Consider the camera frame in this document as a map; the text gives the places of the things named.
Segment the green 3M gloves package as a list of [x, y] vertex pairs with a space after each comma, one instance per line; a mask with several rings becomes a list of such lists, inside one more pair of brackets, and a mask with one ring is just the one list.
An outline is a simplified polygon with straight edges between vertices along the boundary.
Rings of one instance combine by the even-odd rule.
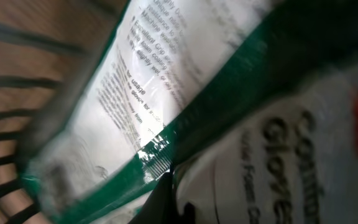
[[358, 1], [130, 1], [33, 127], [54, 223], [358, 223]]

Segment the grey plastic mesh basket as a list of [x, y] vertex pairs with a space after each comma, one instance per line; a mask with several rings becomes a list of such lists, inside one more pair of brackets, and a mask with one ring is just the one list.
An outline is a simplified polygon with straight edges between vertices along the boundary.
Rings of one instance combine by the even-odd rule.
[[64, 127], [125, 0], [0, 0], [0, 223], [47, 223], [19, 181]]

